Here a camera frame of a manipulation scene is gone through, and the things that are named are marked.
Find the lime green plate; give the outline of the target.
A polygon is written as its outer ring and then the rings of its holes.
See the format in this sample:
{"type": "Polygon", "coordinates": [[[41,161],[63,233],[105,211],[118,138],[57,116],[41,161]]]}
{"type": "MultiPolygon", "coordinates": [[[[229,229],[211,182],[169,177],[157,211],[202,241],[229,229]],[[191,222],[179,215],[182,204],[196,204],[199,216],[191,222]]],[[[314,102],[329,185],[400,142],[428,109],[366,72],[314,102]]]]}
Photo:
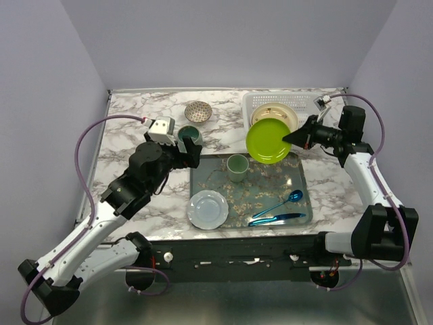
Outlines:
{"type": "Polygon", "coordinates": [[[274,118],[264,118],[253,124],[247,132],[248,154],[262,164],[278,163],[291,150],[292,145],[283,141],[283,137],[290,133],[290,128],[284,122],[274,118]]]}

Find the teal glazed ceramic mug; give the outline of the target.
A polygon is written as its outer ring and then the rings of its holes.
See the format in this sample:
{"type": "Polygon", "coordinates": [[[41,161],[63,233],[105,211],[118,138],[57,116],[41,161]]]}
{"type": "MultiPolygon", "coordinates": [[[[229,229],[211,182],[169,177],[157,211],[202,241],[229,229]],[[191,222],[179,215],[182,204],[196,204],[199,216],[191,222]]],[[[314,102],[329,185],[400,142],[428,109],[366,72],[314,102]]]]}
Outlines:
{"type": "Polygon", "coordinates": [[[177,135],[180,143],[183,143],[183,138],[188,136],[191,138],[191,140],[195,145],[203,144],[203,138],[201,132],[192,125],[187,125],[180,128],[177,135]]]}

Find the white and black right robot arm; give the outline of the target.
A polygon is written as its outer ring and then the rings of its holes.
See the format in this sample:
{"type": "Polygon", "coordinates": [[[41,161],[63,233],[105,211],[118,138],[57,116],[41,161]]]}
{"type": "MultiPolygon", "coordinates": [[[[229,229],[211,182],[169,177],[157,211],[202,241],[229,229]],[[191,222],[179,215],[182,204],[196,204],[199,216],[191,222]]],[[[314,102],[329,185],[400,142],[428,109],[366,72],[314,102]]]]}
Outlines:
{"type": "Polygon", "coordinates": [[[283,141],[311,149],[315,144],[332,148],[340,166],[349,174],[365,211],[351,232],[326,232],[311,249],[313,261],[327,265],[336,254],[357,259],[406,261],[415,235],[418,214],[392,195],[378,170],[374,151],[362,140],[364,109],[345,106],[338,127],[326,127],[317,115],[307,118],[283,141]]]}

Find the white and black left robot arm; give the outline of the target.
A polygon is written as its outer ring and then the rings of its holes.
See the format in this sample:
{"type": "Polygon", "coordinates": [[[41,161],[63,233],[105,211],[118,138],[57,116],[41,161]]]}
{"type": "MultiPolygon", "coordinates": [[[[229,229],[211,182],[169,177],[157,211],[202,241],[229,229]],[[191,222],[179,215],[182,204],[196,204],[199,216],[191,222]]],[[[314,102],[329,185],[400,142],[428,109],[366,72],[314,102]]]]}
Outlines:
{"type": "Polygon", "coordinates": [[[33,293],[50,318],[69,309],[92,281],[115,269],[149,262],[150,243],[139,233],[108,249],[105,257],[96,257],[93,251],[161,192],[171,171],[198,167],[202,145],[190,136],[183,139],[184,150],[169,135],[163,142],[154,141],[153,135],[145,139],[129,157],[124,173],[110,183],[98,203],[91,203],[89,216],[48,253],[18,266],[28,285],[24,294],[33,293]]]}

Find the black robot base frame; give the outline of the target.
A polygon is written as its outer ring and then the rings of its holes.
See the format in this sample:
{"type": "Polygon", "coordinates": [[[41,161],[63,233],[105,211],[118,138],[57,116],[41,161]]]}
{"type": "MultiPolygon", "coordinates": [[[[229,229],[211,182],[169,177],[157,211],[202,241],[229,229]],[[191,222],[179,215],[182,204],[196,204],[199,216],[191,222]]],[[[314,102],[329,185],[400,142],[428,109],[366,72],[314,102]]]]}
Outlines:
{"type": "Polygon", "coordinates": [[[321,235],[267,236],[190,240],[152,240],[136,266],[162,271],[128,271],[125,280],[135,288],[153,282],[308,282],[319,270],[347,267],[341,254],[328,253],[321,235]]]}

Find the patterned small ceramic bowl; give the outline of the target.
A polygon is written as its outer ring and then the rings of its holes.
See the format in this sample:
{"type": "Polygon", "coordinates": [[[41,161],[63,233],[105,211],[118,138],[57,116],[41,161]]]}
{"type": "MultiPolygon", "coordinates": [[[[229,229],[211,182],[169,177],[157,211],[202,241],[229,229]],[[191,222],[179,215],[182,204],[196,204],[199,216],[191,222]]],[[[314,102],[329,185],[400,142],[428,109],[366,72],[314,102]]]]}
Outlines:
{"type": "Polygon", "coordinates": [[[203,123],[212,116],[212,107],[206,102],[193,101],[186,105],[184,115],[190,122],[203,123]]]}

